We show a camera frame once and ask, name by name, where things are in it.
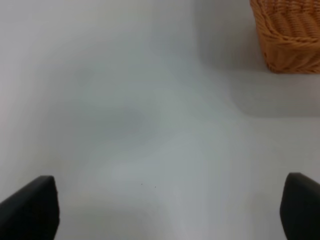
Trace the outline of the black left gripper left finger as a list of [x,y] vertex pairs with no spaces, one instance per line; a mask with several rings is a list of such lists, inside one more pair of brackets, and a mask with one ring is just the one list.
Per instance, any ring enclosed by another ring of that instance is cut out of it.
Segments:
[[60,224],[55,178],[42,175],[0,203],[2,240],[53,240]]

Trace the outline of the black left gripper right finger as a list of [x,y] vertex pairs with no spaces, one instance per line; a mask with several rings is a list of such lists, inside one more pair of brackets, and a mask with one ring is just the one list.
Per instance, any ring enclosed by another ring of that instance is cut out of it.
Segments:
[[279,214],[288,240],[320,240],[320,184],[302,173],[289,173]]

